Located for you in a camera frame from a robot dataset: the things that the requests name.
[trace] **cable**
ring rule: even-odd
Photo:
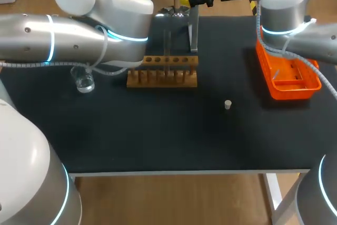
[[[43,62],[43,63],[2,63],[0,62],[0,67],[7,67],[7,68],[38,68],[38,67],[53,67],[53,66],[79,66],[79,67],[84,67],[84,68],[90,68],[87,64],[76,63],[76,62]],[[107,76],[116,76],[127,70],[127,68],[122,68],[118,71],[109,72],[109,71],[103,71],[95,67],[90,68],[90,69],[100,74],[107,75]]]
[[[90,66],[90,68],[96,67],[97,65],[99,65],[99,63],[102,61],[103,57],[105,56],[106,50],[107,50],[107,31],[103,26],[97,25],[95,26],[96,29],[100,28],[102,29],[103,33],[104,33],[104,44],[103,44],[103,48],[102,48],[102,52],[101,55],[99,56],[99,58],[97,59],[97,61]]]
[[[337,92],[334,89],[334,87],[331,85],[331,83],[328,81],[328,79],[326,79],[326,77],[311,63],[309,62],[307,59],[289,52],[289,51],[285,51],[286,46],[284,47],[284,50],[278,50],[272,47],[269,47],[268,45],[266,45],[262,38],[261,38],[261,32],[260,32],[260,1],[257,3],[257,16],[256,16],[256,31],[257,31],[257,39],[259,40],[259,42],[261,43],[261,45],[269,52],[273,53],[273,55],[277,55],[277,56],[289,56],[291,58],[297,58],[298,60],[302,61],[303,63],[305,63],[307,66],[309,66],[314,73],[317,74],[317,76],[321,79],[321,81],[326,85],[326,87],[329,89],[329,91],[332,93],[332,95],[334,96],[334,98],[337,100]]]

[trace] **floor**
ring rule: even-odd
[[[155,10],[173,0],[153,0]],[[0,13],[65,15],[54,0],[17,0],[0,5]],[[252,15],[248,0],[200,7],[205,16]],[[335,0],[311,0],[308,14],[318,22],[337,22]],[[296,174],[278,174],[284,196]],[[271,224],[261,175],[176,175],[82,178],[83,225],[267,225]],[[294,217],[289,225],[297,225]]]

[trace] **orange plastic basket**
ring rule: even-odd
[[[305,100],[322,87],[318,76],[302,61],[271,56],[259,40],[256,52],[271,96],[276,100]],[[314,60],[310,62],[318,68]]]

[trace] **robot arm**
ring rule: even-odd
[[[197,0],[194,4],[213,0]],[[305,24],[309,0],[254,0],[261,5],[263,41],[267,46],[286,50],[305,58],[337,64],[337,24]]]
[[[0,59],[8,62],[82,62],[136,67],[145,53],[151,0],[56,0],[90,26],[50,15],[1,15]]]

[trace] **black table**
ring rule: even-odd
[[[148,54],[163,52],[164,22],[154,20]],[[172,54],[188,53],[187,27],[173,23]],[[336,142],[337,103],[325,87],[309,101],[272,100],[255,42],[254,17],[201,17],[197,89],[127,89],[126,74],[95,74],[83,95],[68,67],[0,78],[70,173],[309,169]],[[337,87],[334,66],[320,69]]]

